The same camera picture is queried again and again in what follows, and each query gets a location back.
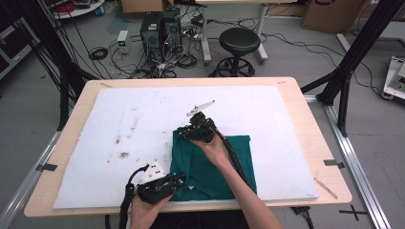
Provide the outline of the black computer tower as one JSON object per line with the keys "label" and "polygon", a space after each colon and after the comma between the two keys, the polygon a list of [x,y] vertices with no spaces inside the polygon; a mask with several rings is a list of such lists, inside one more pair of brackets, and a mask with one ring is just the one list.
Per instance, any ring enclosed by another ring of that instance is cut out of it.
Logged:
{"label": "black computer tower", "polygon": [[166,9],[162,14],[164,53],[181,52],[181,10]]}
{"label": "black computer tower", "polygon": [[160,11],[147,12],[139,31],[145,54],[159,62],[162,61],[161,16]]}

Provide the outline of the grey shelf unit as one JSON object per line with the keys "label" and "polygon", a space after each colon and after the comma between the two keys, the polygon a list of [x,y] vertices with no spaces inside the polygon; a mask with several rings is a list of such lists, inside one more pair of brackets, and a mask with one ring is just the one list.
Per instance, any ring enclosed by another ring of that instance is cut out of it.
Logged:
{"label": "grey shelf unit", "polygon": [[34,41],[39,41],[23,17],[14,23],[0,23],[0,80],[32,50],[28,39],[23,37],[20,30],[17,29],[19,25],[23,25],[23,30],[27,31]]}

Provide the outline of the black metal frame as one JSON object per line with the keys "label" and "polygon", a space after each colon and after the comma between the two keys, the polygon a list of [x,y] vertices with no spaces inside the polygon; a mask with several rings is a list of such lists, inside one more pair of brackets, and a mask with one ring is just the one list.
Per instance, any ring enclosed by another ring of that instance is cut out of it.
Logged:
{"label": "black metal frame", "polygon": [[73,61],[39,0],[0,0],[0,10],[11,18],[11,26],[32,48],[35,56],[59,91],[61,131],[68,122],[71,103],[76,103],[84,86],[96,76]]}
{"label": "black metal frame", "polygon": [[324,90],[316,99],[326,106],[332,106],[334,99],[340,94],[337,127],[343,136],[347,136],[346,120],[352,75],[404,4],[405,0],[379,0],[336,69],[301,88],[304,94],[325,84]]}

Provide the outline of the black tape piece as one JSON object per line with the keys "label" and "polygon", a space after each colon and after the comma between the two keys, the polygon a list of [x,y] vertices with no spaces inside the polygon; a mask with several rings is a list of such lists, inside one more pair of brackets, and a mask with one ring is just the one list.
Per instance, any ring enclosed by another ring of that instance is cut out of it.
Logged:
{"label": "black tape piece", "polygon": [[345,168],[345,164],[343,162],[338,162],[335,159],[326,159],[324,160],[324,164],[326,166],[337,166],[339,169]]}
{"label": "black tape piece", "polygon": [[45,164],[38,164],[35,168],[36,171],[43,172],[43,171],[55,171],[57,165],[45,163]]}

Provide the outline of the white foam mat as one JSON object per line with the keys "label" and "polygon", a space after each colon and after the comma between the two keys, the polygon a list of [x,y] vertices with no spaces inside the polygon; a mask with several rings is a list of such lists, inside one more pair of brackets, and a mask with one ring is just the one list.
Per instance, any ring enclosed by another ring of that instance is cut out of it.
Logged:
{"label": "white foam mat", "polygon": [[224,135],[249,135],[262,200],[319,197],[275,86],[110,88],[101,90],[70,157],[54,203],[56,209],[116,207],[135,170],[158,161],[170,172],[173,132],[195,106]]}

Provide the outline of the person's left hand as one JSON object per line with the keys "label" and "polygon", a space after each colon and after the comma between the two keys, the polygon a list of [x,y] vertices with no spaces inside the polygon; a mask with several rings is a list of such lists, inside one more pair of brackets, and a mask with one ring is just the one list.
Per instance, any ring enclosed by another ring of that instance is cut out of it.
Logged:
{"label": "person's left hand", "polygon": [[131,203],[131,225],[152,225],[156,220],[161,208],[170,200],[171,196],[164,198],[156,204],[144,202],[139,196],[135,196]]}

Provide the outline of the black tape cross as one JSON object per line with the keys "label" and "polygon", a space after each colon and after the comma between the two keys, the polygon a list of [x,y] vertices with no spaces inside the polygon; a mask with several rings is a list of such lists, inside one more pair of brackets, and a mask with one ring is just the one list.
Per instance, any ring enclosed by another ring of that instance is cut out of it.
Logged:
{"label": "black tape cross", "polygon": [[347,214],[347,215],[353,215],[354,219],[356,221],[359,221],[360,216],[367,216],[368,212],[367,211],[360,211],[356,210],[355,207],[351,204],[349,210],[339,210],[340,214]]}

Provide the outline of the white device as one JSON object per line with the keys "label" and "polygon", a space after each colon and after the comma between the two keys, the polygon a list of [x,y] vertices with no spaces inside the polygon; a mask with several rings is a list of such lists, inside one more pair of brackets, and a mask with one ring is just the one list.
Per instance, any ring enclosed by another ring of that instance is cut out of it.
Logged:
{"label": "white device", "polygon": [[384,99],[405,104],[405,57],[392,56],[381,94]]}

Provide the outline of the large cardboard box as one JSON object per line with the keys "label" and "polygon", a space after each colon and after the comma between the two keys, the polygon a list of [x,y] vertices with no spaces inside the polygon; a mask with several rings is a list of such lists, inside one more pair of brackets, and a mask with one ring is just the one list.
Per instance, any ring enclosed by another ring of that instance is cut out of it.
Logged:
{"label": "large cardboard box", "polygon": [[309,0],[302,28],[327,33],[346,33],[366,0]]}

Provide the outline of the person's dark clothing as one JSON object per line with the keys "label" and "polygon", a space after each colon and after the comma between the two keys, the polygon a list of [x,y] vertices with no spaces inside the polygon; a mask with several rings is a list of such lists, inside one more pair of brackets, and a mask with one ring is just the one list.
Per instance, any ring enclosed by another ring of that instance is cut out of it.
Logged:
{"label": "person's dark clothing", "polygon": [[241,210],[159,213],[150,229],[249,229]]}

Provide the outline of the white round table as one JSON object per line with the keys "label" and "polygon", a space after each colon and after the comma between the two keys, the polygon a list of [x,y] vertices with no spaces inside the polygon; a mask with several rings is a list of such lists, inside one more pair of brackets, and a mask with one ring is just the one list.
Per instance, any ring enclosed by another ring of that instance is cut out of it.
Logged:
{"label": "white round table", "polygon": [[77,17],[89,12],[103,14],[105,0],[41,0],[55,19]]}

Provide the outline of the green long-sleeved shirt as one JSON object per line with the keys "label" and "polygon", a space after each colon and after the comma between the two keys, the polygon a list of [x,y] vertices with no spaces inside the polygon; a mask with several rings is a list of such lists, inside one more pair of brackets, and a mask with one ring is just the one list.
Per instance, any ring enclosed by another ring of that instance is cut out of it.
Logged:
{"label": "green long-sleeved shirt", "polygon": [[[249,135],[227,135],[241,162],[248,183],[254,193],[257,185],[254,175]],[[203,150],[173,132],[171,173],[185,173],[184,186],[172,197],[173,201],[225,200],[234,195],[221,172],[205,156]]]}

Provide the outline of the person's right hand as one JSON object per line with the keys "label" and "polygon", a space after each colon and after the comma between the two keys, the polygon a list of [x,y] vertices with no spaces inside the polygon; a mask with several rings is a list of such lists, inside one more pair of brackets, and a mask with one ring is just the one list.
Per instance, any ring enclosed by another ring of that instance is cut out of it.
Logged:
{"label": "person's right hand", "polygon": [[221,171],[231,167],[228,152],[218,135],[214,135],[208,143],[199,140],[192,140],[192,143],[200,147],[206,157]]}

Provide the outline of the small cardboard box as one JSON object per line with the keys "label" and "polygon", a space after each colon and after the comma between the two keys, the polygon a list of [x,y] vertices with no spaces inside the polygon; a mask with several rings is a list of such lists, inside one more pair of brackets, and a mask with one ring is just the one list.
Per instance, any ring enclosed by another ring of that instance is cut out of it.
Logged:
{"label": "small cardboard box", "polygon": [[173,6],[174,0],[121,0],[125,13],[164,11],[167,6]]}

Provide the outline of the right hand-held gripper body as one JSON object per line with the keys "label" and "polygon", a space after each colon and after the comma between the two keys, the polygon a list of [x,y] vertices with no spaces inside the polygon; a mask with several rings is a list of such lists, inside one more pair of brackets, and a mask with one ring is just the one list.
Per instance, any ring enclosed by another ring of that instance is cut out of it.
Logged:
{"label": "right hand-held gripper body", "polygon": [[214,100],[195,106],[187,116],[190,116],[190,126],[186,128],[187,139],[199,140],[209,143],[214,136],[214,121],[203,114],[203,110],[215,103]]}

